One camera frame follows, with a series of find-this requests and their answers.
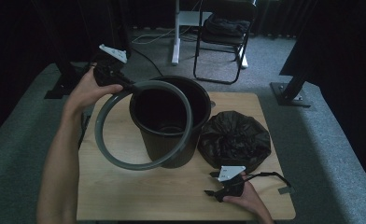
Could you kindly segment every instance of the chair seat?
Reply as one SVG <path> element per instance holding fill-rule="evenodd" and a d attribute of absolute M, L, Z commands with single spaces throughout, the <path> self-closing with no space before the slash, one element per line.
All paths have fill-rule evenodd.
<path fill-rule="evenodd" d="M 201 40 L 206 43 L 215 43 L 228 46 L 240 46 L 244 41 L 244 37 L 230 36 L 230 35 L 214 35 L 210 33 L 205 26 L 201 33 Z"/>

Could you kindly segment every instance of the metal base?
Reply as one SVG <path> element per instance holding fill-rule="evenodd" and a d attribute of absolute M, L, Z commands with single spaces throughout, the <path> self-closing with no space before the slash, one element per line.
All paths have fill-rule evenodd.
<path fill-rule="evenodd" d="M 270 83 L 271 88 L 274 91 L 274 95 L 279 105 L 293 105 L 293 106 L 302 106 L 302 107 L 310 107 L 308 104 L 306 97 L 302 91 L 297 94 L 297 96 L 293 100 L 285 100 L 283 98 L 283 91 L 287 87 L 288 83 L 281 82 L 272 82 Z"/>

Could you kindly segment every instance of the crumpled plastic bag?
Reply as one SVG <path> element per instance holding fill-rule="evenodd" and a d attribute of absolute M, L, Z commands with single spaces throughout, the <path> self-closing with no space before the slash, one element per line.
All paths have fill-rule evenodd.
<path fill-rule="evenodd" d="M 254 118 L 224 111 L 204 125 L 198 150 L 216 169 L 244 165 L 251 173 L 271 154 L 270 134 Z"/>

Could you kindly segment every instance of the wooden tabletop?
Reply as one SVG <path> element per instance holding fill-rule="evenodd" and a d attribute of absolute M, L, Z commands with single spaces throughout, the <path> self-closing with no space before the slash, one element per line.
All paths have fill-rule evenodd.
<path fill-rule="evenodd" d="M 267 130 L 258 97 L 253 93 L 209 92 L 216 103 L 212 114 L 235 110 L 253 117 Z M 255 217 L 241 207 L 219 203 L 204 193 L 219 190 L 210 177 L 216 171 L 196 150 L 184 166 L 147 171 L 130 171 L 110 163 L 98 149 L 94 124 L 99 110 L 109 98 L 98 101 L 79 150 L 78 220 L 250 220 Z M 149 162 L 142 136 L 128 111 L 130 96 L 117 103 L 106 118 L 104 139 L 108 150 L 121 161 Z M 253 172 L 283 175 L 272 144 L 271 155 Z M 251 180 L 273 219 L 293 219 L 295 210 L 289 194 L 279 194 L 286 185 L 274 176 Z"/>

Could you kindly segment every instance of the person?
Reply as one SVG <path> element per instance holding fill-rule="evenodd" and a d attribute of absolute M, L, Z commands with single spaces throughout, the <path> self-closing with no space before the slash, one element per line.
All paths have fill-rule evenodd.
<path fill-rule="evenodd" d="M 61 122 L 45 160 L 36 208 L 37 223 L 77 222 L 81 114 L 101 97 L 122 89 L 118 84 L 99 87 L 92 66 L 71 92 L 63 106 Z M 224 202 L 244 207 L 256 214 L 260 223 L 273 223 L 268 209 L 248 181 L 241 197 L 226 196 Z"/>

